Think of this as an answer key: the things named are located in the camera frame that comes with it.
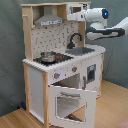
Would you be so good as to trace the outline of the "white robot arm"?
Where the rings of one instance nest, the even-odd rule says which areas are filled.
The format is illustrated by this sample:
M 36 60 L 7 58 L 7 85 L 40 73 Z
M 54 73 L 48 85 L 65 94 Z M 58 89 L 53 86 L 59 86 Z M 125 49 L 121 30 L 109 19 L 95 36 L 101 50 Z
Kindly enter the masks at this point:
M 90 22 L 90 26 L 86 29 L 86 37 L 89 40 L 121 37 L 124 35 L 128 35 L 128 17 L 124 18 L 117 25 L 108 28 L 108 16 L 108 11 L 105 8 L 93 8 L 68 14 L 67 20 Z

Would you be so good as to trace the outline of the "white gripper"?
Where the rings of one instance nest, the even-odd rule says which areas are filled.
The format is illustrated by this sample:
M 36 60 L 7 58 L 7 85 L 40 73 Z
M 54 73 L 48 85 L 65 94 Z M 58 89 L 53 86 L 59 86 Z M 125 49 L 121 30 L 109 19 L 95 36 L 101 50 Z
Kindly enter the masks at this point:
M 67 16 L 68 21 L 85 21 L 85 12 L 84 11 L 79 11 L 73 14 L 69 14 Z

